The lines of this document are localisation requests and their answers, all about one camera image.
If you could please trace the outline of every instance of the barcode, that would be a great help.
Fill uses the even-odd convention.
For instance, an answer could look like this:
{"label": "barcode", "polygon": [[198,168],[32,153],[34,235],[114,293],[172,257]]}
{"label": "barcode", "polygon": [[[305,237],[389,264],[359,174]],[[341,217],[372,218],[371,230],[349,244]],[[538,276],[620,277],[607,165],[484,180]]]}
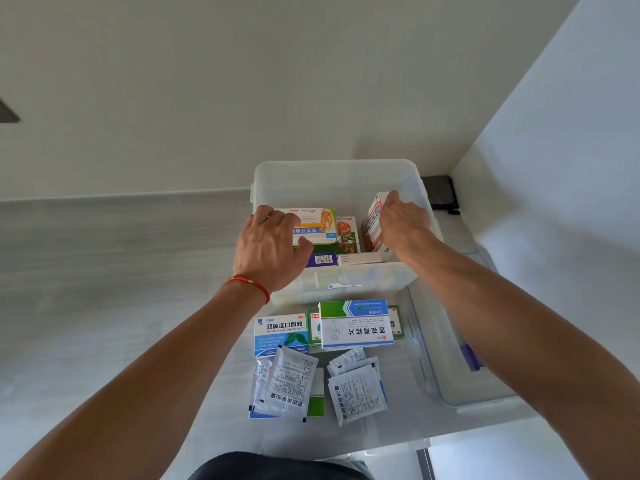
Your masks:
{"label": "barcode", "polygon": [[292,397],[287,397],[287,396],[282,395],[282,394],[276,394],[276,393],[272,392],[271,393],[271,398],[272,399],[277,399],[279,401],[282,401],[283,403],[293,404],[294,406],[302,406],[302,401],[299,401],[297,399],[293,399]]}
{"label": "barcode", "polygon": [[327,256],[315,256],[316,264],[327,264],[333,262],[333,256],[327,254]]}

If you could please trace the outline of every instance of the hand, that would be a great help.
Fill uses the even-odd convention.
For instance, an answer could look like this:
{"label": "hand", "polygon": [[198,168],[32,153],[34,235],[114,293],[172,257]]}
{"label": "hand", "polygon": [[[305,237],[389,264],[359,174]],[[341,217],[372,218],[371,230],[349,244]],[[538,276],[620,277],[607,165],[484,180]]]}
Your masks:
{"label": "hand", "polygon": [[249,216],[238,237],[234,275],[260,283],[272,293],[295,280],[307,265],[313,244],[300,236],[298,250],[293,250],[293,227],[300,218],[261,205]]}
{"label": "hand", "polygon": [[389,192],[380,212],[380,229],[384,242],[402,259],[416,245],[424,245],[435,236],[429,230],[429,213],[413,202],[400,200],[396,190]]}

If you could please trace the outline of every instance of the dark vent in wall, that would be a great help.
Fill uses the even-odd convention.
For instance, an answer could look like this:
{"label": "dark vent in wall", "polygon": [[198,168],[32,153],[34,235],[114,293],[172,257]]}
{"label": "dark vent in wall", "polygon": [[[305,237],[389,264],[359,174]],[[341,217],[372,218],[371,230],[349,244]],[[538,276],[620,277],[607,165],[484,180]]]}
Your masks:
{"label": "dark vent in wall", "polygon": [[0,123],[19,123],[20,118],[0,99]]}

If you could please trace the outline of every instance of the red string bracelet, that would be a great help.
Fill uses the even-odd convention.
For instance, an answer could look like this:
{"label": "red string bracelet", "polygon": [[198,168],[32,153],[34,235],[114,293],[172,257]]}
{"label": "red string bracelet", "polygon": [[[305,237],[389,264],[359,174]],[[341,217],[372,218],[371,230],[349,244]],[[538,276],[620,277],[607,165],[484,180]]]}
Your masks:
{"label": "red string bracelet", "polygon": [[264,302],[265,305],[271,300],[271,294],[269,293],[267,288],[262,286],[257,281],[253,281],[253,280],[247,278],[246,276],[231,276],[231,278],[229,278],[227,281],[225,281],[225,283],[228,283],[229,281],[244,281],[245,283],[252,284],[256,288],[258,288],[258,290],[262,291],[264,293],[264,295],[267,297],[267,301]]}

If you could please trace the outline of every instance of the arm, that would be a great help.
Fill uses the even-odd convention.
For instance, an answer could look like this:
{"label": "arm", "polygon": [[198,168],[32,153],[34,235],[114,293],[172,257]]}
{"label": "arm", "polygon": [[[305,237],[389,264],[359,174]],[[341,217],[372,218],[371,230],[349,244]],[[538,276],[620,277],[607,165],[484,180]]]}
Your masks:
{"label": "arm", "polygon": [[437,295],[491,371],[564,439],[588,475],[640,470],[640,383],[612,354],[537,299],[429,231],[429,215],[389,194],[382,240]]}
{"label": "arm", "polygon": [[[260,206],[238,239],[234,275],[270,292],[304,269],[313,245],[291,245],[293,214]],[[213,379],[264,304],[249,283],[229,282],[39,441],[4,477],[158,479],[180,450]]]}

